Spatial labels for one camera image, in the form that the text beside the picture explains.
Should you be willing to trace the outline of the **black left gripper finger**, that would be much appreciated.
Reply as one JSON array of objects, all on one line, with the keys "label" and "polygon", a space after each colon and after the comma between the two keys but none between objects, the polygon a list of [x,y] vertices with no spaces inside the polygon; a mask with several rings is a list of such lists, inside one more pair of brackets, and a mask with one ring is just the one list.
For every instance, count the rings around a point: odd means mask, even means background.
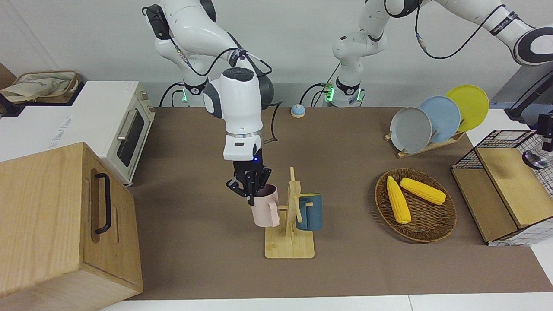
[{"label": "black left gripper finger", "polygon": [[542,150],[553,151],[553,114],[540,114],[538,116],[537,134],[542,138]]}]

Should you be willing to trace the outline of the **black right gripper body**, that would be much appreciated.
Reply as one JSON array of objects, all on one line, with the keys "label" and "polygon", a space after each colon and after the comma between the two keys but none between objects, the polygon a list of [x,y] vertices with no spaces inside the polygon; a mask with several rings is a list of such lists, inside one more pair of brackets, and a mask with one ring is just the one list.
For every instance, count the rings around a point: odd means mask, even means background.
[{"label": "black right gripper body", "polygon": [[257,187],[257,174],[263,171],[264,164],[262,159],[253,159],[250,161],[233,161],[234,176],[241,183],[249,181]]}]

